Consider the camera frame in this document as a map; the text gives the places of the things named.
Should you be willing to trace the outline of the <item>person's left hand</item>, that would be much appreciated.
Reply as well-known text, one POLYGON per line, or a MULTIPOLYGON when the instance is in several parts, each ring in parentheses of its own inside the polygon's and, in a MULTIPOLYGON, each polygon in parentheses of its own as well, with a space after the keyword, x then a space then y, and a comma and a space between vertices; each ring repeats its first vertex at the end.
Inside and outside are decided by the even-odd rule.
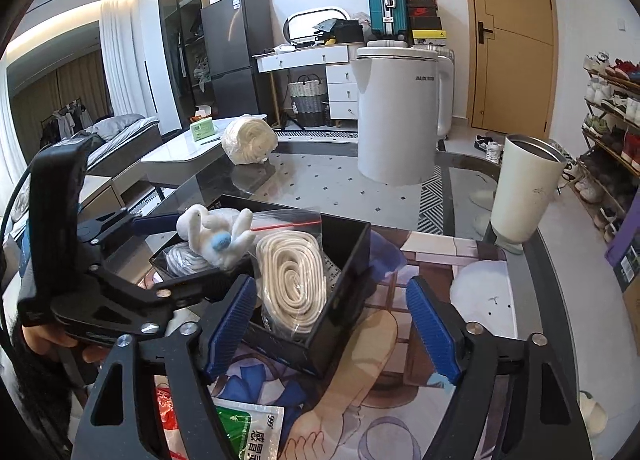
POLYGON ((79 343, 56 324, 22 327, 22 333, 27 346, 38 355, 53 357, 59 347, 73 350, 80 346, 82 359, 88 364, 95 364, 103 362, 111 352, 108 347, 79 343))

